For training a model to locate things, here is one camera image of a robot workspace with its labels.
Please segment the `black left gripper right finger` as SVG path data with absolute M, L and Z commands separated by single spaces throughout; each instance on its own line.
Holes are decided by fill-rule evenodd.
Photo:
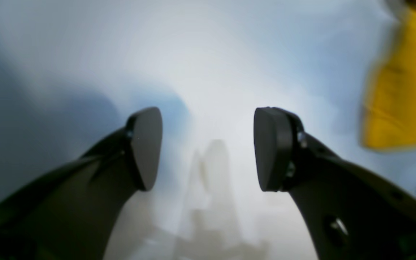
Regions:
M 288 193 L 320 260 L 416 260 L 416 199 L 340 158 L 300 118 L 256 108 L 256 171 L 262 191 Z

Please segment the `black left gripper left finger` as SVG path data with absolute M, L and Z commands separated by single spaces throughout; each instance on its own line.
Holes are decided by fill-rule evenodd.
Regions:
M 139 110 L 0 202 L 0 260 L 102 260 L 125 203 L 155 184 L 162 136 L 160 109 Z

